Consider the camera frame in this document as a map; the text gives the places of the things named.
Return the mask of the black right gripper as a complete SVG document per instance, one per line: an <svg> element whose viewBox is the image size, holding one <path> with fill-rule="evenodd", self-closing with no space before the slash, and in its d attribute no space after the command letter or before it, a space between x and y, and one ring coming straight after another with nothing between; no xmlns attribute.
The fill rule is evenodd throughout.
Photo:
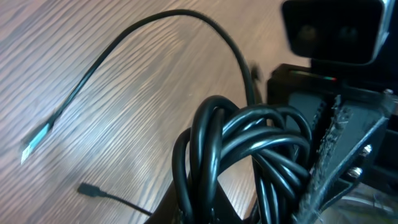
<svg viewBox="0 0 398 224"><path fill-rule="evenodd" d="M397 192L397 96L370 82L281 64L266 83L269 105L289 105L311 129L312 178L296 223L318 216L359 182Z"/></svg>

